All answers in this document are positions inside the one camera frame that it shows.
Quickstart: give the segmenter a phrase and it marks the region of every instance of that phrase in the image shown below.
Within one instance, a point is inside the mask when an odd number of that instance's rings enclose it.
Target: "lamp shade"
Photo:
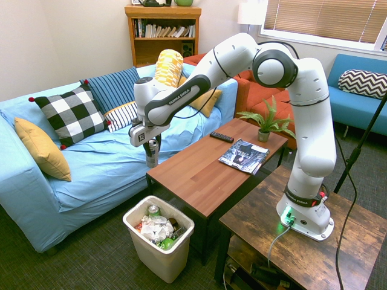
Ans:
[[[265,7],[257,3],[240,3],[238,10],[238,23],[261,25],[264,21]]]

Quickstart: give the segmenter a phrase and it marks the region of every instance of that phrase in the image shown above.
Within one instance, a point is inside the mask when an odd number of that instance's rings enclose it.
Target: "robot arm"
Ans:
[[[287,224],[289,217],[283,213],[290,212],[293,229],[323,240],[332,232],[333,220],[320,187],[334,169],[336,148],[327,80],[318,60],[294,59],[285,46],[258,45],[247,33],[232,36],[207,53],[177,89],[152,78],[135,84],[140,121],[129,132],[131,144],[139,146],[161,134],[180,109],[247,69],[260,85],[286,88],[290,95],[298,152],[285,195],[277,205],[281,222]]]

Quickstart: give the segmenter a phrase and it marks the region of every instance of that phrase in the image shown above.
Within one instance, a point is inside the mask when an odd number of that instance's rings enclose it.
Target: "side table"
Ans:
[[[227,255],[236,260],[247,273],[250,273],[251,263],[257,263],[258,257],[263,258],[267,264],[270,244],[286,229],[279,221],[276,204],[283,195],[289,176],[290,169],[279,166],[220,218],[222,229],[215,269],[216,281],[223,282]],[[340,289],[335,256],[351,201],[331,193],[326,205],[335,222],[329,238],[316,242],[290,230],[276,241],[272,249],[271,265],[302,289]],[[384,218],[359,205],[354,206],[346,223],[339,254],[339,269],[346,290],[365,289],[386,232],[387,221]],[[242,255],[241,247],[253,254]]]

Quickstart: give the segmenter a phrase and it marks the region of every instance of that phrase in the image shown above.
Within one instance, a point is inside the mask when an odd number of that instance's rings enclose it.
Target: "magazine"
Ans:
[[[269,150],[238,139],[219,161],[254,175],[265,161]]]

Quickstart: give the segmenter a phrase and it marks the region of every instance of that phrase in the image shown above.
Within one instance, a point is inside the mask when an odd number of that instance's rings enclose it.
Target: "orange couch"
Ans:
[[[206,54],[198,54],[196,56],[189,56],[183,59],[184,63],[190,65],[197,65],[197,63],[205,56]],[[293,112],[291,110],[291,104],[289,104],[289,94],[285,89],[282,88],[265,88],[259,85],[253,76],[252,71],[243,71],[238,76],[234,77],[238,82],[238,92],[236,95],[236,107],[235,107],[235,117],[240,117],[238,112],[250,111],[254,113],[259,113],[261,115],[267,114],[266,104],[263,102],[267,100],[270,104],[272,103],[272,95],[274,95],[277,103],[277,114],[276,118],[287,118],[290,114],[290,118],[293,119]],[[246,120],[251,124],[256,124],[253,120]],[[288,129],[294,131],[294,123],[289,124]],[[288,138],[287,146],[290,149],[297,148],[296,140],[291,136],[283,133],[277,133],[283,137]]]

